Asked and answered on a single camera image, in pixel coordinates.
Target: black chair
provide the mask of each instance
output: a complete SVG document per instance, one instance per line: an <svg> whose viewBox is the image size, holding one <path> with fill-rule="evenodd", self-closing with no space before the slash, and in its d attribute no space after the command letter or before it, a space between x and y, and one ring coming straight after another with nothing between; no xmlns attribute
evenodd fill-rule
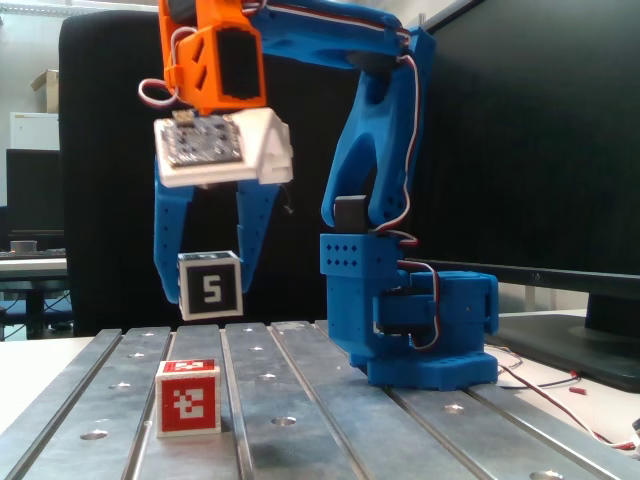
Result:
<svg viewBox="0 0 640 480"><path fill-rule="evenodd" d="M68 18L60 33L60 148L65 236L76 335L103 328L181 324L153 264L154 111L137 97L161 78L157 15L105 12ZM280 195L244 321L325 318L320 204L357 73L266 58L269 105L289 124L294 213ZM182 251L237 251L235 185L198 189ZM224 319L225 323L242 319Z"/></svg>

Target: blue plastic part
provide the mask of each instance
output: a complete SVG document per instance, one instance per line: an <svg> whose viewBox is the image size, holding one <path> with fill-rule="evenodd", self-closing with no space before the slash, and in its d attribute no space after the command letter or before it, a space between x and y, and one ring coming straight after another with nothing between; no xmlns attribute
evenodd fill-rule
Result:
<svg viewBox="0 0 640 480"><path fill-rule="evenodd" d="M402 24L389 13L326 0L288 0L280 3L366 20L386 28L379 31L279 12L276 9L279 5L270 3L269 8L251 19L252 25L261 33L264 53L332 68L353 69L354 66L347 59L352 52L397 56L403 50L402 37L395 33Z"/></svg>
<svg viewBox="0 0 640 480"><path fill-rule="evenodd" d="M498 284L490 275L439 274L440 336L429 351L416 350L408 335L374 329L433 326L432 274L398 271L400 258L393 237L321 235L331 339L349 353L353 366L367 368L372 385L453 390L496 381L497 363L484 353L483 336L498 318Z"/></svg>
<svg viewBox="0 0 640 480"><path fill-rule="evenodd" d="M431 77L435 41L421 29L411 32L410 50L419 72L424 111L426 88ZM377 168L369 200L369 219L380 225L405 209L403 185L405 163L414 127L415 77L408 64L396 68L388 87L363 72L351 114L340 137L322 202L322 218L334 226L333 205L337 196L358 195L373 167ZM409 185L420 150L423 120L409 169Z"/></svg>
<svg viewBox="0 0 640 480"><path fill-rule="evenodd" d="M242 259L242 291L247 293L260 258L273 202L280 185L260 185L257 180L238 182L238 246Z"/></svg>
<svg viewBox="0 0 640 480"><path fill-rule="evenodd" d="M178 286L178 253L182 243L187 206L193 199L195 187L167 188L155 166L155 222L153 232L153 261L162 281L162 288L171 303L180 300Z"/></svg>

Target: computer monitor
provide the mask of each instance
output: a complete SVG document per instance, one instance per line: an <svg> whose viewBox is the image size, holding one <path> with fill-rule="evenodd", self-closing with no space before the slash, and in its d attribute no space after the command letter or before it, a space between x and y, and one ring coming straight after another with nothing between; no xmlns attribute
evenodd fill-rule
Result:
<svg viewBox="0 0 640 480"><path fill-rule="evenodd" d="M588 292L586 319L503 318L489 340L640 392L640 2L474 3L430 26L416 256Z"/></svg>
<svg viewBox="0 0 640 480"><path fill-rule="evenodd" d="M7 150L7 224L11 240L38 240L38 249L63 246L60 152Z"/></svg>

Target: red cube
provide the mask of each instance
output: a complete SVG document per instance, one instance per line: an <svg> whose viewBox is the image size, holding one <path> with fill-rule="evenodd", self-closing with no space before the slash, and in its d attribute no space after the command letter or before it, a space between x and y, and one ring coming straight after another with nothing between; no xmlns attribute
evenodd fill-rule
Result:
<svg viewBox="0 0 640 480"><path fill-rule="evenodd" d="M160 362L158 437L220 433L220 367L213 359Z"/></svg>

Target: cardboard box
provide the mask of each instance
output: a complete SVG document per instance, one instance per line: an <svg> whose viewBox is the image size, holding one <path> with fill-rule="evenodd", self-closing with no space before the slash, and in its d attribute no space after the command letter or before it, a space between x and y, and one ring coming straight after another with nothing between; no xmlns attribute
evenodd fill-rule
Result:
<svg viewBox="0 0 640 480"><path fill-rule="evenodd" d="M38 112L58 113L58 70L45 70L38 75L31 88L36 95Z"/></svg>

